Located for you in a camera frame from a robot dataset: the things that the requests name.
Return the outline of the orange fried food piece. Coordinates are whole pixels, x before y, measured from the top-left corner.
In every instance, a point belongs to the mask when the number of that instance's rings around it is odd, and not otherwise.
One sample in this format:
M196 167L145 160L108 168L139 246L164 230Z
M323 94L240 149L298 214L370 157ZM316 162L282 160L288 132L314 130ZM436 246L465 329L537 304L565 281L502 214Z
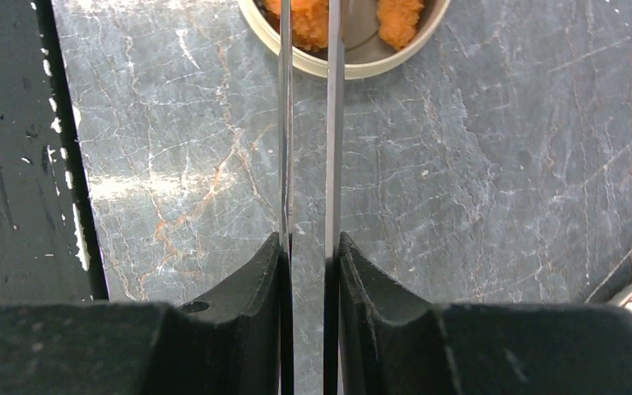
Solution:
M328 0L292 0L293 45L317 53L328 46Z

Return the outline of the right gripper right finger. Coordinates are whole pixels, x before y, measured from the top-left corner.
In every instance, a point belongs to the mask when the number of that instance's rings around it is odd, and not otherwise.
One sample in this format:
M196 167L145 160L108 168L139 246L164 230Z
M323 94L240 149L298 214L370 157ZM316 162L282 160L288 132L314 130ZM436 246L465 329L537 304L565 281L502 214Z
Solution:
M607 304L434 304L342 234L347 394L632 394L632 314Z

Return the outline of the metal tongs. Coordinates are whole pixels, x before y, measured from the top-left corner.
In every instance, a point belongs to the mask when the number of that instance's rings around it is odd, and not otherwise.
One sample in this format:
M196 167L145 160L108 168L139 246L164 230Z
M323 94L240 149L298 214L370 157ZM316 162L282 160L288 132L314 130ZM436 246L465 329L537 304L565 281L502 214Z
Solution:
M293 29L291 4L281 2L280 51L278 80L278 128L280 130L280 201L279 241L281 274L284 291L281 296L281 391L294 392L294 352L292 337L292 235L290 200L292 193L293 160ZM326 225L324 252L324 311L323 311L323 393L335 394L338 387L338 314L343 92L345 81L345 49L342 40L342 4L328 4L328 94L327 94L327 176Z

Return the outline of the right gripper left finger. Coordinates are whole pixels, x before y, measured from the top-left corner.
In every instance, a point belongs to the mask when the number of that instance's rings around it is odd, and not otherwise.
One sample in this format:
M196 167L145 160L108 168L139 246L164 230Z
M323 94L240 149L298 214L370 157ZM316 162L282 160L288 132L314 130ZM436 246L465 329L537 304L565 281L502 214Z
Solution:
M0 305L0 394L275 394L279 263L271 234L180 307Z

